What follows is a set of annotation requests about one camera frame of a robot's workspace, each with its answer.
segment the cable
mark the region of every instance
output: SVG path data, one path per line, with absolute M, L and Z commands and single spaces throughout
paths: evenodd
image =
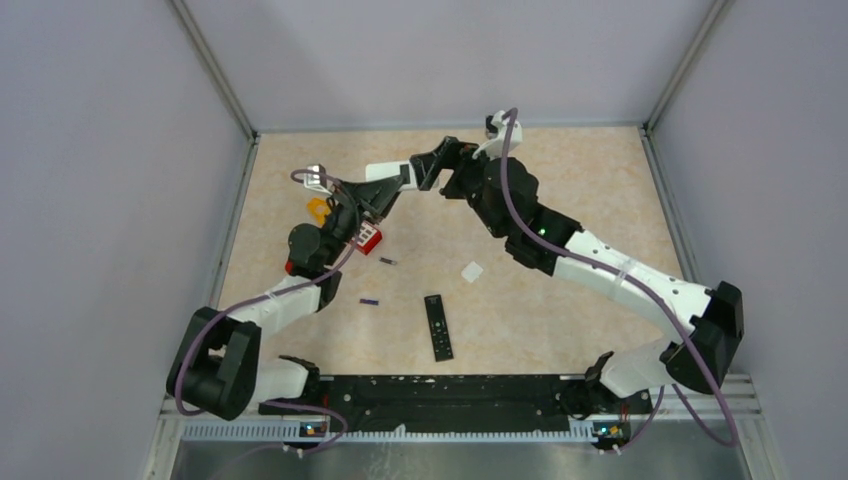
M 599 262 L 593 258 L 574 253 L 572 251 L 566 250 L 565 248 L 558 247 L 548 242 L 544 238 L 536 235 L 536 233 L 533 232 L 533 230 L 531 230 L 530 227 L 528 227 L 521 220 L 521 217 L 518 215 L 518 211 L 515 208 L 515 204 L 512 202 L 512 196 L 509 192 L 509 182 L 507 181 L 507 159 L 509 157 L 509 143 L 512 140 L 512 131 L 515 128 L 515 121 L 518 118 L 518 109 L 515 107 L 511 108 L 509 111 L 506 112 L 505 116 L 509 117 L 509 122 L 507 124 L 506 135 L 504 136 L 503 150 L 501 152 L 500 158 L 501 189 L 503 190 L 504 201 L 506 202 L 506 207 L 507 210 L 509 210 L 509 214 L 512 217 L 512 220 L 515 222 L 516 225 L 518 225 L 518 227 L 521 229 L 522 232 L 524 232 L 525 235 L 527 235 L 538 245 L 545 247 L 546 249 L 550 250 L 553 253 L 556 253 L 557 255 L 577 260 L 594 268 L 609 272 L 612 275 L 623 275 L 625 281 L 629 282 L 631 285 L 641 290 L 645 295 L 648 296 L 648 298 L 650 298 L 654 301 L 654 303 L 657 304 L 660 310 L 662 310 L 665 316 L 668 317 L 668 319 L 671 321 L 671 324 L 674 329 L 680 335 L 680 338 L 683 340 L 683 344 L 686 346 L 686 348 L 691 353 L 692 358 L 695 360 L 695 364 L 698 366 L 698 370 L 700 370 L 701 374 L 704 375 L 704 379 L 710 386 L 710 390 L 712 390 L 713 395 L 715 395 L 719 408 L 721 408 L 721 413 L 724 415 L 724 419 L 727 422 L 728 428 L 730 429 L 730 440 L 723 440 L 719 438 L 715 434 L 715 432 L 710 430 L 709 427 L 707 427 L 707 425 L 704 423 L 703 419 L 697 414 L 697 412 L 695 412 L 695 410 L 686 400 L 686 397 L 680 395 L 680 390 L 677 385 L 674 385 L 674 389 L 680 396 L 680 400 L 683 402 L 683 405 L 692 415 L 692 418 L 695 420 L 698 426 L 701 427 L 701 429 L 704 430 L 704 432 L 707 433 L 710 438 L 728 447 L 736 446 L 739 443 L 739 432 L 736 428 L 736 422 L 733 420 L 733 413 L 730 411 L 730 406 L 727 404 L 727 399 L 725 399 L 724 394 L 721 393 L 721 389 L 719 388 L 718 383 L 716 383 L 715 378 L 713 378 L 709 367 L 707 367 L 707 363 L 704 361 L 704 358 L 698 352 L 698 349 L 695 348 L 695 345 L 692 343 L 692 340 L 689 339 L 689 336 L 686 334 L 686 330 L 683 328 L 683 325 L 680 324 L 680 321 L 677 320 L 677 317 L 674 315 L 674 312 L 671 310 L 671 308 L 669 308 L 668 304 L 665 303 L 662 297 L 660 297 L 657 292 L 652 290 L 648 285 L 646 285 L 638 278 L 633 277 L 628 273 L 622 272 L 618 268 L 615 268 L 611 265 L 607 265 L 603 262 Z M 654 411 L 651 412 L 651 415 L 648 417 L 648 420 L 642 425 L 642 428 L 639 429 L 637 434 L 634 435 L 633 438 L 631 438 L 630 443 L 628 443 L 627 445 L 632 444 L 633 440 L 636 440 L 636 438 L 641 435 L 644 428 L 647 427 L 653 421 L 654 415 L 656 414 L 658 407 L 659 402 L 657 402 L 657 405 L 654 407 Z
M 329 416 L 335 418 L 336 420 L 338 420 L 342 424 L 342 429 L 337 434 L 333 435 L 326 442 L 320 443 L 317 447 L 310 448 L 309 450 L 300 450 L 300 451 L 302 451 L 302 454 L 303 454 L 304 457 L 307 456 L 307 455 L 312 455 L 312 454 L 318 453 L 322 450 L 326 450 L 332 444 L 336 443 L 340 438 L 342 438 L 342 436 L 345 433 L 347 433 L 348 428 L 349 428 L 348 424 L 347 424 L 347 420 L 345 420 L 345 418 L 342 417 L 341 414 L 339 414 L 335 410 L 331 410 L 329 408 L 313 407 L 313 406 L 309 406 L 309 405 L 298 405 L 296 403 L 277 402 L 277 401 L 273 401 L 273 400 L 263 402 L 263 404 L 268 405 L 269 407 L 287 408 L 287 409 L 290 409 L 290 410 L 300 410 L 300 411 L 303 411 L 303 412 L 316 412 L 316 413 L 321 413 L 321 414 L 324 414 L 324 415 L 329 415 Z M 224 471 L 232 468 L 235 464 L 241 462 L 242 460 L 253 455 L 254 453 L 261 452 L 263 450 L 272 450 L 272 449 L 274 449 L 274 450 L 282 449 L 283 451 L 288 451 L 289 447 L 288 447 L 288 445 L 285 445 L 285 444 L 267 443 L 267 444 L 264 444 L 264 445 L 259 445 L 258 447 L 251 448 L 250 450 L 242 453 L 241 455 L 239 455 L 239 456 L 233 458 L 232 460 L 230 460 L 229 462 L 225 463 L 223 467 L 219 468 L 218 471 L 216 471 L 215 473 L 212 474 L 212 476 L 209 477 L 209 480 L 216 480 L 218 477 L 221 476 L 221 474 L 224 473 Z
M 351 205 L 349 205 L 349 207 L 353 208 L 353 211 L 356 214 L 357 225 L 362 223 L 361 215 L 359 214 L 359 210 L 356 208 L 356 200 L 352 196 L 350 196 L 349 192 L 347 192 L 345 190 L 345 188 L 342 186 L 341 180 L 339 180 L 336 177 L 332 177 L 330 175 L 327 175 L 326 173 L 313 172 L 311 170 L 306 170 L 306 169 L 293 171 L 291 173 L 291 179 L 296 181 L 296 182 L 300 182 L 300 180 L 297 178 L 297 175 L 300 175 L 300 174 L 318 175 L 319 177 L 325 178 L 329 182 L 332 182 L 336 186 L 336 188 L 338 188 L 342 192 L 342 198 L 346 199 L 347 201 L 349 201 L 351 203 Z M 310 285 L 318 285 L 319 283 L 323 282 L 324 280 L 330 278 L 333 274 L 338 272 L 340 268 L 342 268 L 342 265 L 344 265 L 348 261 L 350 256 L 353 254 L 353 251 L 356 250 L 355 244 L 356 244 L 356 239 L 354 238 L 351 241 L 351 245 L 348 248 L 347 253 L 345 253 L 344 257 L 342 257 L 342 259 L 336 264 L 336 266 L 334 266 L 333 268 L 328 270 L 326 273 L 318 276 L 314 280 L 309 280 L 309 281 L 304 282 L 304 283 L 299 283 L 297 285 L 292 285 L 290 287 L 286 287 L 286 288 L 277 290 L 275 292 L 272 292 L 272 295 L 279 297 L 279 296 L 285 295 L 287 293 L 293 292 L 295 290 L 299 290 L 301 288 L 306 288 Z M 250 305 L 253 305 L 255 303 L 259 303 L 259 302 L 261 302 L 261 301 L 263 301 L 267 298 L 268 298 L 268 295 L 262 294 L 262 295 L 259 295 L 259 296 L 253 297 L 253 298 L 249 298 L 247 300 L 242 300 L 241 302 L 238 302 L 238 303 L 236 303 L 235 305 L 233 305 L 229 308 L 221 310 L 220 312 L 218 312 L 217 315 L 212 317 L 212 320 L 210 320 L 209 323 L 207 323 L 206 325 L 203 326 L 203 328 L 200 330 L 200 332 L 197 334 L 197 336 L 191 342 L 191 345 L 189 345 L 188 351 L 186 352 L 186 356 L 185 356 L 185 358 L 183 358 L 183 363 L 180 365 L 180 370 L 177 373 L 177 380 L 176 380 L 175 385 L 174 385 L 174 400 L 177 404 L 177 411 L 178 412 L 180 412 L 181 414 L 186 415 L 186 416 L 195 416 L 195 415 L 200 415 L 201 413 L 203 413 L 203 410 L 201 410 L 201 409 L 188 410 L 185 407 L 185 405 L 183 404 L 183 383 L 185 382 L 186 372 L 188 372 L 188 366 L 191 364 L 191 362 L 194 361 L 194 358 L 197 356 L 197 352 L 198 352 L 198 350 L 200 350 L 200 345 L 203 343 L 203 339 L 206 338 L 206 335 L 208 335 L 209 332 L 212 331 L 213 328 L 215 328 L 215 325 L 217 325 L 218 322 L 220 322 L 222 319 L 224 319 L 227 315 L 229 315 L 229 314 L 233 313 L 234 311 L 239 310 L 241 308 L 249 307 Z

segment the beige table surface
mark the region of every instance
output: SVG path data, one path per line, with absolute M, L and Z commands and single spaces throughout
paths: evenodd
M 432 150 L 444 135 L 485 141 L 481 130 L 263 135 L 220 306 L 285 275 L 289 231 L 312 221 L 306 203 L 315 196 L 289 180 L 291 170 L 320 162 L 332 175 L 362 181 L 366 164 Z M 679 275 L 636 128 L 527 128 L 513 155 L 539 178 L 540 202 Z M 380 228 L 385 238 L 372 254 L 356 252 L 342 269 L 335 300 L 263 339 L 262 358 L 294 355 L 331 374 L 582 373 L 606 351 L 659 337 L 603 295 L 516 263 L 464 201 L 405 192 Z M 380 263 L 380 256 L 399 263 Z M 485 269 L 473 284 L 460 276 L 471 261 Z M 444 299 L 455 356 L 439 363 L 423 302 L 434 293 Z M 380 305 L 361 305 L 363 297 Z

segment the metal frame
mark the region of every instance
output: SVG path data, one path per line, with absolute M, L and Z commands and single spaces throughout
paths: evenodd
M 206 43 L 200 28 L 195 22 L 188 6 L 185 4 L 185 1 L 166 0 L 166 2 L 171 6 L 177 21 L 185 31 L 189 42 L 197 54 L 198 61 L 200 61 L 209 75 L 210 80 L 219 93 L 221 101 L 233 116 L 242 133 L 244 133 L 244 135 L 250 140 L 248 151 L 245 155 L 244 170 L 240 178 L 238 193 L 234 199 L 233 208 L 229 212 L 228 228 L 226 234 L 223 236 L 223 245 L 220 248 L 220 256 L 215 264 L 215 273 L 208 290 L 210 303 L 212 305 L 217 305 L 226 274 L 226 265 L 229 262 L 230 254 L 232 252 L 239 217 L 244 206 L 247 186 L 253 171 L 253 164 L 258 151 L 260 137 L 256 130 L 251 126 L 244 109 L 239 103 L 235 92 L 230 86 L 220 65 Z M 681 269 L 683 270 L 684 277 L 687 280 L 692 281 L 699 281 L 701 275 L 698 269 L 697 260 L 691 247 L 691 242 L 687 235 L 687 228 L 682 221 L 682 215 L 680 214 L 679 207 L 675 200 L 662 158 L 657 151 L 653 134 L 657 125 L 659 125 L 662 121 L 668 107 L 674 101 L 680 89 L 685 84 L 686 79 L 690 75 L 694 65 L 697 63 L 697 60 L 705 50 L 709 38 L 715 31 L 715 27 L 727 14 L 727 11 L 733 3 L 733 0 L 714 1 L 706 18 L 695 34 L 689 48 L 686 50 L 686 53 L 681 59 L 678 68 L 663 90 L 656 106 L 651 112 L 650 117 L 640 127 L 639 132 Z M 775 448 L 768 424 L 763 417 L 750 377 L 743 374 L 730 374 L 725 379 L 722 391 L 727 395 L 731 409 L 733 410 L 734 416 L 737 420 L 737 425 L 740 431 L 741 451 L 743 452 L 744 461 L 747 463 L 750 478 L 752 480 L 783 480 L 787 478 L 787 475 L 785 474 L 785 467 L 783 466 L 780 456 Z M 657 390 L 651 391 L 653 398 L 656 398 L 657 393 Z M 701 395 L 695 392 L 687 392 L 686 394 L 693 406 L 701 414 L 701 417 L 705 420 L 720 420 L 723 418 L 712 396 Z M 639 419 L 640 416 L 634 415 L 633 418 Z M 685 410 L 674 392 L 666 392 L 663 408 L 660 410 L 656 421 L 676 422 L 689 420 L 689 418 L 688 412 Z M 273 422 L 280 422 L 279 419 L 275 419 L 273 417 L 261 417 L 257 412 L 252 410 L 245 412 L 245 414 L 239 418 L 239 421 L 242 419 L 253 423 L 267 422 L 271 424 Z M 592 420 L 595 421 L 615 419 L 617 419 L 617 417 L 592 417 Z M 213 420 L 220 421 L 208 414 L 202 414 L 191 418 L 182 417 L 176 412 L 173 400 L 166 398 L 159 414 L 159 420 L 143 478 L 145 480 L 170 478 L 177 459 L 177 451 L 179 449 L 180 441 L 182 440 L 186 429 L 192 425 L 199 425 L 199 422 L 209 423 Z M 220 421 L 220 423 L 221 425 L 225 425 L 225 422 L 223 421 Z M 245 432 L 251 431 L 254 430 L 227 430 L 227 432 L 239 432 L 240 435 L 244 435 Z M 373 438 L 351 435 L 349 438 L 343 438 L 341 441 L 390 442 L 410 440 L 410 436 L 401 432 L 400 434 L 393 433 L 388 436 L 374 436 Z M 498 441 L 499 439 L 487 438 L 487 440 Z M 514 438 L 509 436 L 504 436 L 501 440 L 506 442 L 515 441 Z M 579 441 L 579 439 L 576 438 L 571 438 L 571 440 Z

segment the purple cable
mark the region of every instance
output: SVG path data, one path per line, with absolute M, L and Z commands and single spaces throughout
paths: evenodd
M 336 443 L 340 438 L 342 438 L 342 435 L 344 435 L 348 431 L 347 420 L 345 420 L 344 417 L 342 417 L 338 412 L 336 412 L 335 410 L 331 410 L 329 408 L 312 407 L 312 406 L 309 406 L 309 405 L 298 405 L 298 404 L 295 404 L 295 403 L 276 402 L 276 401 L 273 401 L 273 400 L 263 402 L 263 404 L 268 405 L 269 407 L 287 408 L 287 409 L 290 409 L 290 410 L 300 410 L 300 411 L 304 411 L 304 412 L 321 413 L 321 414 L 324 414 L 324 415 L 329 415 L 329 416 L 335 418 L 336 420 L 338 420 L 339 422 L 341 422 L 342 429 L 339 433 L 333 435 L 332 438 L 330 438 L 326 442 L 319 444 L 317 447 L 310 448 L 309 450 L 304 450 L 303 451 L 304 457 L 307 456 L 307 455 L 312 455 L 313 453 L 318 453 L 322 450 L 326 450 L 332 444 Z M 272 449 L 276 450 L 276 449 L 282 449 L 282 448 L 283 448 L 283 445 L 280 445 L 279 443 L 266 443 L 266 444 L 263 444 L 263 445 L 259 445 L 258 447 L 251 448 L 250 450 L 242 453 L 241 455 L 237 456 L 236 458 L 234 458 L 234 459 L 230 460 L 229 462 L 227 462 L 226 464 L 224 464 L 223 467 L 219 468 L 217 472 L 215 472 L 214 474 L 212 474 L 211 477 L 209 477 L 209 480 L 217 479 L 218 477 L 221 476 L 222 473 L 224 473 L 225 470 L 231 468 L 233 465 L 241 462 L 242 460 L 253 455 L 254 453 L 261 452 L 263 450 L 272 450 Z
M 297 178 L 297 175 L 299 175 L 299 174 L 318 175 L 319 177 L 325 178 L 328 181 L 332 182 L 337 187 L 340 187 L 340 185 L 341 185 L 341 181 L 339 179 L 335 178 L 335 177 L 332 177 L 332 176 L 327 175 L 325 173 L 313 172 L 311 170 L 306 170 L 306 169 L 293 171 L 291 173 L 291 179 L 294 180 L 295 182 L 300 182 L 300 180 Z M 345 262 L 347 262 L 347 260 L 353 254 L 353 251 L 355 250 L 353 243 L 356 243 L 355 240 L 352 242 L 350 248 L 348 248 L 347 253 L 345 253 L 345 256 L 342 257 L 341 261 L 339 261 L 339 263 L 336 264 L 336 266 L 334 266 L 333 268 L 331 268 L 327 273 L 320 275 L 318 278 L 316 278 L 314 280 L 309 280 L 309 281 L 304 282 L 304 283 L 299 283 L 297 285 L 292 285 L 290 287 L 286 287 L 286 288 L 277 290 L 275 292 L 271 292 L 272 295 L 279 297 L 279 296 L 285 295 L 287 293 L 293 292 L 295 290 L 298 290 L 298 289 L 301 289 L 301 288 L 306 288 L 310 285 L 317 285 L 317 284 L 323 282 L 324 280 L 326 280 L 327 278 L 330 278 L 334 273 L 338 272 L 339 269 L 342 268 L 342 265 L 344 265 Z M 185 408 L 185 405 L 183 404 L 183 383 L 185 382 L 186 372 L 188 372 L 188 366 L 191 364 L 191 362 L 194 361 L 194 357 L 197 356 L 197 352 L 198 352 L 198 350 L 200 350 L 200 345 L 203 343 L 203 339 L 206 338 L 206 335 L 208 335 L 209 332 L 213 328 L 215 328 L 215 325 L 217 325 L 218 322 L 220 322 L 227 315 L 233 313 L 234 311 L 236 311 L 240 308 L 249 307 L 250 305 L 253 305 L 255 303 L 259 303 L 259 302 L 265 300 L 266 298 L 268 298 L 268 295 L 265 295 L 265 294 L 259 295 L 259 296 L 253 297 L 253 298 L 249 298 L 247 300 L 242 300 L 241 302 L 238 302 L 238 303 L 236 303 L 235 305 L 233 305 L 229 308 L 221 310 L 220 312 L 218 312 L 217 315 L 212 317 L 212 320 L 210 320 L 209 323 L 207 323 L 200 330 L 200 332 L 197 334 L 197 337 L 195 337 L 194 341 L 192 341 L 191 345 L 189 345 L 188 351 L 186 352 L 186 356 L 183 359 L 183 363 L 182 363 L 182 365 L 180 365 L 180 371 L 177 373 L 177 380 L 176 380 L 175 385 L 174 385 L 174 401 L 177 404 L 177 411 L 178 412 L 180 412 L 181 414 L 186 415 L 186 416 L 200 415 L 201 413 L 203 413 L 203 410 L 200 410 L 200 409 L 198 409 L 198 410 L 188 410 L 188 409 Z
M 618 268 L 613 267 L 612 265 L 607 265 L 593 258 L 589 258 L 578 253 L 571 252 L 569 250 L 566 250 L 565 248 L 558 247 L 548 242 L 544 238 L 536 235 L 536 233 L 533 232 L 533 230 L 531 230 L 530 227 L 528 227 L 521 220 L 521 217 L 518 215 L 518 211 L 515 208 L 515 204 L 512 202 L 512 196 L 509 192 L 509 182 L 507 181 L 507 158 L 509 158 L 509 143 L 512 140 L 512 130 L 515 128 L 515 121 L 518 118 L 518 109 L 513 107 L 509 111 L 507 111 L 505 115 L 509 117 L 509 123 L 507 124 L 506 135 L 504 137 L 504 145 L 500 159 L 501 189 L 503 190 L 504 201 L 506 202 L 506 207 L 507 210 L 509 210 L 509 214 L 512 217 L 512 220 L 516 223 L 516 225 L 518 225 L 521 231 L 523 231 L 534 242 L 547 248 L 551 252 L 556 253 L 557 255 L 560 255 L 562 257 L 572 258 L 579 262 L 590 265 L 594 268 L 604 270 L 605 272 L 609 272 L 612 275 L 621 276 L 621 274 L 624 272 L 622 272 Z M 709 427 L 707 427 L 707 425 L 704 423 L 703 419 L 701 419 L 701 417 L 698 416 L 697 412 L 695 412 L 695 410 L 692 408 L 692 405 L 689 404 L 686 397 L 680 394 L 680 389 L 677 387 L 677 385 L 674 385 L 674 389 L 677 392 L 678 396 L 680 396 L 680 400 L 683 402 L 683 405 L 692 415 L 692 418 L 695 420 L 698 426 L 701 427 L 701 429 L 703 429 L 704 432 L 710 436 L 710 438 L 716 440 L 718 443 L 727 447 L 736 446 L 739 443 L 739 432 L 736 429 L 736 422 L 733 420 L 733 414 L 730 412 L 730 406 L 727 404 L 727 399 L 725 399 L 724 394 L 721 393 L 721 389 L 719 388 L 718 383 L 716 383 L 715 378 L 713 378 L 709 367 L 707 367 L 707 363 L 704 361 L 704 358 L 695 348 L 695 345 L 692 343 L 692 340 L 689 339 L 689 335 L 686 334 L 686 330 L 683 328 L 683 325 L 680 324 L 680 322 L 677 320 L 677 317 L 674 315 L 674 312 L 672 312 L 671 308 L 669 308 L 669 306 L 665 303 L 662 297 L 660 297 L 657 292 L 652 290 L 651 287 L 647 286 L 638 278 L 633 277 L 632 275 L 627 273 L 624 273 L 624 280 L 641 290 L 643 293 L 645 293 L 645 295 L 648 296 L 648 298 L 653 300 L 654 303 L 656 303 L 657 306 L 660 307 L 660 310 L 662 310 L 665 316 L 668 317 L 668 319 L 671 321 L 672 326 L 675 330 L 677 330 L 677 333 L 680 335 L 680 338 L 683 339 L 683 344 L 692 354 L 692 358 L 695 360 L 695 364 L 698 366 L 698 370 L 700 370 L 701 374 L 704 375 L 704 379 L 710 386 L 710 390 L 712 390 L 713 395 L 715 395 L 719 408 L 721 408 L 721 413 L 724 415 L 724 419 L 725 421 L 727 421 L 727 426 L 730 429 L 730 440 L 723 440 L 719 438 L 715 434 L 715 432 L 710 430 Z M 651 412 L 650 417 L 648 417 L 648 420 L 645 422 L 644 425 L 642 425 L 643 428 L 640 429 L 639 432 L 637 432 L 637 435 L 640 435 L 642 433 L 642 430 L 644 430 L 644 428 L 647 427 L 653 421 L 654 415 L 656 414 L 658 407 L 659 402 L 657 402 L 657 405 L 654 406 L 654 411 Z

